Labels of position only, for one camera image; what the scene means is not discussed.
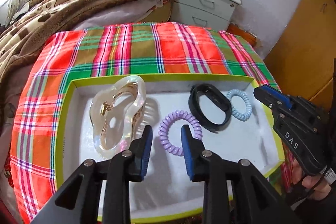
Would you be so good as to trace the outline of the person's right hand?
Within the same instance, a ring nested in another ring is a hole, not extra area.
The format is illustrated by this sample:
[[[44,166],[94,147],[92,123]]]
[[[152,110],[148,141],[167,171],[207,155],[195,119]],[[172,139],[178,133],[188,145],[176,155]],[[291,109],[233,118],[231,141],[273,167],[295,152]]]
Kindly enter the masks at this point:
[[[303,170],[300,167],[298,161],[294,159],[293,162],[293,172],[292,172],[292,183],[297,184],[301,181],[303,176]],[[307,189],[312,189],[317,182],[319,182],[319,179],[321,178],[320,175],[316,176],[306,176],[301,184]],[[323,178],[322,181],[316,185],[314,188],[314,192],[309,196],[309,199],[320,201],[323,200],[328,196],[328,194],[331,191],[331,186],[327,183],[327,181]]]

